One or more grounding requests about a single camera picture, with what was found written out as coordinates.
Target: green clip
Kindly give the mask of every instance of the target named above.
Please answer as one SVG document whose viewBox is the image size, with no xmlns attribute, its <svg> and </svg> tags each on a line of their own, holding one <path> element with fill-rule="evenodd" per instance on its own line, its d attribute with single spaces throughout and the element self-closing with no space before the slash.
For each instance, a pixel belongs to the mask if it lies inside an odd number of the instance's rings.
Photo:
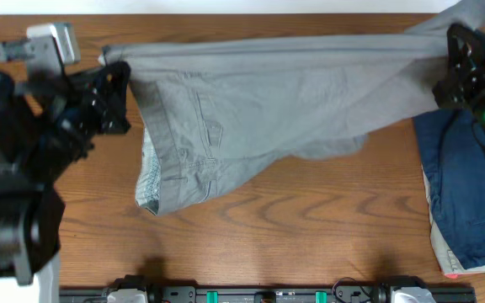
<svg viewBox="0 0 485 303">
<path fill-rule="evenodd" d="M 316 291 L 316 303 L 327 303 L 327 293 L 324 291 Z"/>
<path fill-rule="evenodd" d="M 207 291 L 207 303 L 218 303 L 218 293 L 215 291 Z"/>
</svg>

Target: white wall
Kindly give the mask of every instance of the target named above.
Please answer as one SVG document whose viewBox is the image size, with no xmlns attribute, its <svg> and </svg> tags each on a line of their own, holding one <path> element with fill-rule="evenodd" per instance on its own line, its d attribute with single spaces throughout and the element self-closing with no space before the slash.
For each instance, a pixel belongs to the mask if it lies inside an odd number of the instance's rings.
<svg viewBox="0 0 485 303">
<path fill-rule="evenodd" d="M 438 13 L 457 0 L 0 0 L 27 13 Z"/>
</svg>

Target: wooden table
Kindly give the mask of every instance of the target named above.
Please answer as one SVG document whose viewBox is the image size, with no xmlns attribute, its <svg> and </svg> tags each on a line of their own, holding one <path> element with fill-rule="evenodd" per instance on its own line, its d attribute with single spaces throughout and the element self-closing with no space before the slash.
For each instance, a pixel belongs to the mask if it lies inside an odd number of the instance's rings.
<svg viewBox="0 0 485 303">
<path fill-rule="evenodd" d="M 429 15 L 0 16 L 0 41 L 27 26 L 74 24 L 83 62 L 97 66 L 108 44 L 198 42 L 292 35 L 398 33 Z M 24 79 L 21 64 L 0 65 Z M 129 93 L 126 136 L 98 137 L 96 150 L 56 187 L 61 285 L 106 285 L 125 274 L 201 285 L 333 284 L 417 275 L 429 283 L 471 284 L 485 302 L 485 275 L 446 279 L 429 241 L 428 204 L 413 125 L 370 135 L 351 157 L 287 158 L 232 194 L 155 217 L 134 202 L 143 124 Z"/>
</svg>

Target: gray pants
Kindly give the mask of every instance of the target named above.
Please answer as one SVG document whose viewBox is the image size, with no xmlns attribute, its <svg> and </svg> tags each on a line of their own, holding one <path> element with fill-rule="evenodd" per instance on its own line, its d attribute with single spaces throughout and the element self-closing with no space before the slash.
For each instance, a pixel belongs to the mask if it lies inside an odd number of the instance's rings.
<svg viewBox="0 0 485 303">
<path fill-rule="evenodd" d="M 155 215 L 227 194 L 286 156 L 358 151 L 366 134 L 437 108 L 445 32 L 478 28 L 463 0 L 401 35 L 111 45 L 145 122 L 136 202 Z"/>
</svg>

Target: cable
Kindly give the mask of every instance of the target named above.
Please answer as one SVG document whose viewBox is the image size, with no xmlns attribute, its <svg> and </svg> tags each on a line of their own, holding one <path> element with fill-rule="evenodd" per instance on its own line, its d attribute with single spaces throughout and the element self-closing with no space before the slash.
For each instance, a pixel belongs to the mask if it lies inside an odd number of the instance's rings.
<svg viewBox="0 0 485 303">
<path fill-rule="evenodd" d="M 337 299 L 337 300 L 338 300 L 340 303 L 346 303 L 346 302 L 345 302 L 344 300 L 340 299 L 340 298 L 339 298 L 339 297 L 336 295 L 336 286 L 338 286 L 338 285 L 339 285 L 339 283 L 340 283 L 340 282 L 342 282 L 342 280 L 345 280 L 345 279 L 350 279 L 350 280 L 354 281 L 356 284 L 358 284 L 358 283 L 359 283 L 359 281 L 357 281 L 356 279 L 351 278 L 351 277 L 343 277 L 342 279 L 339 279 L 338 281 L 336 281 L 336 283 L 334 283 L 334 285 L 333 285 L 333 295 L 336 297 L 336 299 Z M 362 290 L 362 292 L 363 292 L 363 293 L 364 293 L 366 296 L 368 296 L 368 298 L 370 298 L 368 301 L 371 301 L 371 295 L 370 295 L 370 294 L 368 294 L 368 292 L 367 292 L 367 291 L 366 291 L 364 288 L 362 288 L 362 286 L 360 286 L 359 284 L 358 284 L 357 286 L 359 286 L 360 290 Z"/>
<path fill-rule="evenodd" d="M 441 137 L 439 139 L 439 149 L 440 149 L 440 159 L 439 159 L 439 161 L 440 162 L 441 162 L 441 156 L 443 154 L 442 149 L 443 149 L 443 142 L 445 141 L 445 136 L 448 133 L 448 131 L 450 130 L 451 126 L 458 119 L 458 117 L 460 115 L 460 112 L 461 112 L 461 110 L 459 110 L 459 109 L 454 110 L 454 112 L 452 113 L 452 115 L 450 116 L 450 118 L 448 119 L 448 121 L 446 122 L 445 127 L 443 128 L 443 130 L 441 132 Z M 471 132 L 472 132 L 472 136 L 475 138 L 475 141 L 477 142 L 478 146 L 480 146 L 480 148 L 482 150 L 482 153 L 484 154 L 484 158 L 485 158 L 485 146 L 482 144 L 482 142 L 480 141 L 480 139 L 478 139 L 477 133 L 475 131 L 475 125 L 476 124 L 477 124 L 477 121 L 476 120 L 473 120 L 471 122 Z"/>
</svg>

